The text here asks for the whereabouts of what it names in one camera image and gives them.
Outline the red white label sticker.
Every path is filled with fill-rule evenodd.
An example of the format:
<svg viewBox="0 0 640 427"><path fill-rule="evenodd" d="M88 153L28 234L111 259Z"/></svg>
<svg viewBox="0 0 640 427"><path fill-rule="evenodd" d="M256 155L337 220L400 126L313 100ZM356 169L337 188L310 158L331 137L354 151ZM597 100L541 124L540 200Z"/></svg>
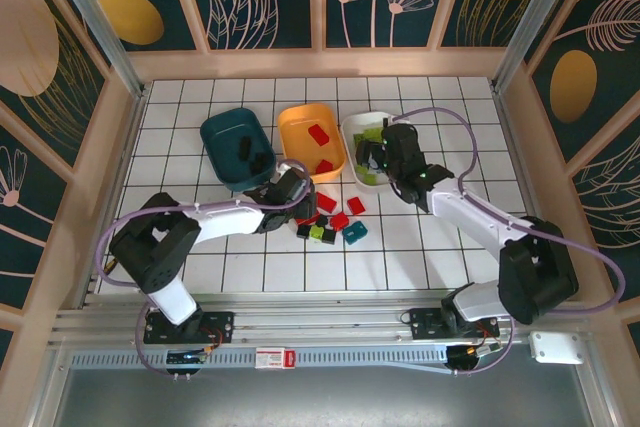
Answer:
<svg viewBox="0 0 640 427"><path fill-rule="evenodd" d="M290 370L296 367L296 351L280 347L257 348L254 367L258 370Z"/></svg>

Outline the white plastic container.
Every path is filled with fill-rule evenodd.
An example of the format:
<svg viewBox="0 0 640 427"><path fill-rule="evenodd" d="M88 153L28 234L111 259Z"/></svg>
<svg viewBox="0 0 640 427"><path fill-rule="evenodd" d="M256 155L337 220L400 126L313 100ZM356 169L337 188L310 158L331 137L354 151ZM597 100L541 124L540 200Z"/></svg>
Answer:
<svg viewBox="0 0 640 427"><path fill-rule="evenodd" d="M393 114L372 111L350 115L341 123L340 132L346 148L350 169L355 178L356 186L362 192L379 193L389 190L389 179L385 174L377 174L374 184L366 184L364 182L364 175L356 171L356 145L354 136L356 134L362 134L369 128L382 128L385 119L391 123L393 118Z"/></svg>

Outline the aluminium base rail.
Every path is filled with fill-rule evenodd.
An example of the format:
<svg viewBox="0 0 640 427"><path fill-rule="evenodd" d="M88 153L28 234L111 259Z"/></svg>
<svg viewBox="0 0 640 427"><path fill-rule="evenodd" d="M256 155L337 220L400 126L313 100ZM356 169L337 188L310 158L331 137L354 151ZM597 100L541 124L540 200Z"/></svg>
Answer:
<svg viewBox="0 0 640 427"><path fill-rule="evenodd" d="M205 311L234 313L232 343L241 347L393 345L411 342L404 312L437 307L441 291L257 292L200 294ZM144 299L138 294L87 296L61 310L49 347L130 348Z"/></svg>

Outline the orange plastic container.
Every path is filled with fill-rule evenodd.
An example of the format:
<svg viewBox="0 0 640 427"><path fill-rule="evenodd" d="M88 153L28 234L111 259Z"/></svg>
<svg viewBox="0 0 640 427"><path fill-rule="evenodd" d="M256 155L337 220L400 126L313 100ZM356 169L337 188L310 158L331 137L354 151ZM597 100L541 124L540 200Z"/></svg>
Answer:
<svg viewBox="0 0 640 427"><path fill-rule="evenodd" d="M318 146L308 133L308 128L319 124L330 137L328 144ZM346 149L341 138L337 119L327 104L312 103L284 109L278 116L277 127L286 158L301 162L316 183L337 180L347 164ZM316 174L321 160L333 164L331 172Z"/></svg>

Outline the white plastic box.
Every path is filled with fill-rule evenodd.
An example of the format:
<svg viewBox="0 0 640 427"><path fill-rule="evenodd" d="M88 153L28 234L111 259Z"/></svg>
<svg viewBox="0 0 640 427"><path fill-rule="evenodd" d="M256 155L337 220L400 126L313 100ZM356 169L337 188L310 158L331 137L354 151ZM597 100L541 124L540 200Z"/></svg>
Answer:
<svg viewBox="0 0 640 427"><path fill-rule="evenodd" d="M584 343L576 333L533 331L529 334L532 358L541 364L581 365Z"/></svg>

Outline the teal lego brick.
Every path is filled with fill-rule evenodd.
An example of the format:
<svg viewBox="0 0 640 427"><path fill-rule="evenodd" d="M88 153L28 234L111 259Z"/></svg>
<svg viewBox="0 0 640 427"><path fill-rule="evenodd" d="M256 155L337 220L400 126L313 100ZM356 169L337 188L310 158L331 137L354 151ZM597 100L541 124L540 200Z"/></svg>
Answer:
<svg viewBox="0 0 640 427"><path fill-rule="evenodd" d="M361 221L355 221L354 223L344 227L342 229L342 234L348 245L354 245L356 242L364 239L368 235L368 229Z"/></svg>

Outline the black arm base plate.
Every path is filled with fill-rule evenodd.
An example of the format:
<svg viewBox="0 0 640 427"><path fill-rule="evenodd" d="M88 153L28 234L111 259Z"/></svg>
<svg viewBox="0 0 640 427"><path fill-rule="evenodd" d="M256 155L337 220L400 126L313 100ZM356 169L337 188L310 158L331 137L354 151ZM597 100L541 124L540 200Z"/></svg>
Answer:
<svg viewBox="0 0 640 427"><path fill-rule="evenodd" d="M220 345L230 343L234 331L233 312L197 311L180 325L161 312L146 315L143 343L146 345Z"/></svg>
<svg viewBox="0 0 640 427"><path fill-rule="evenodd" d="M496 318L467 321L444 308L413 308L408 314L408 325L414 340L482 340L500 337Z"/></svg>

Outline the teal plastic container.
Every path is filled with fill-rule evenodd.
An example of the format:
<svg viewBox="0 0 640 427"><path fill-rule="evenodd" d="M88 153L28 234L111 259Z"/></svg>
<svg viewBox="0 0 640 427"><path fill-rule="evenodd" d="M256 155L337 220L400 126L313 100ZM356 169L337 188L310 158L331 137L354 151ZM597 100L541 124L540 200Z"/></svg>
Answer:
<svg viewBox="0 0 640 427"><path fill-rule="evenodd" d="M249 109L235 108L207 119L200 127L200 136L213 170L232 192L254 189L271 179L276 168L276 156L257 116ZM252 138L251 157L247 162L238 158L242 136ZM270 155L268 167L257 175L249 164L258 152Z"/></svg>

